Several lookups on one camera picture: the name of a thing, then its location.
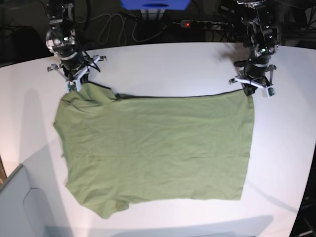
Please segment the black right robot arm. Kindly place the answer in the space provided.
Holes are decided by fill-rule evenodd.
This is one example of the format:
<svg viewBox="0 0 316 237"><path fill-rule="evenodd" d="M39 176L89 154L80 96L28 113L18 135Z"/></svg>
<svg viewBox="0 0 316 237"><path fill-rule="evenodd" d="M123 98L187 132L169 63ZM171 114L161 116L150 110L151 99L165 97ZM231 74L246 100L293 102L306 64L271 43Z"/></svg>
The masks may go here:
<svg viewBox="0 0 316 237"><path fill-rule="evenodd" d="M46 12L49 19L46 47L60 60L60 64L48 66L47 71L56 71L65 80L68 93L80 91L88 82L90 69L100 72L97 63L106 60L106 56L91 57L81 46L76 35L73 0L50 0Z"/></svg>

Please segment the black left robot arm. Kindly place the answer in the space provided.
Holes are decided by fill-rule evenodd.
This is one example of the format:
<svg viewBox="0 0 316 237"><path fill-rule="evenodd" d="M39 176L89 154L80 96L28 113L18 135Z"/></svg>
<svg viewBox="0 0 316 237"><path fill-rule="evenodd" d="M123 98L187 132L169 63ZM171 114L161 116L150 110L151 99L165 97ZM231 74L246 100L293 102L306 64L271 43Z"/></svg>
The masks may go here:
<svg viewBox="0 0 316 237"><path fill-rule="evenodd" d="M238 0L237 4L248 9L241 22L247 31L243 45L249 49L249 56L246 60L234 62L237 76L229 80L229 83L241 83L246 96L260 89L264 97L270 98L276 93L273 74L277 69L270 64L270 59L276 53L278 45L267 4L264 0Z"/></svg>

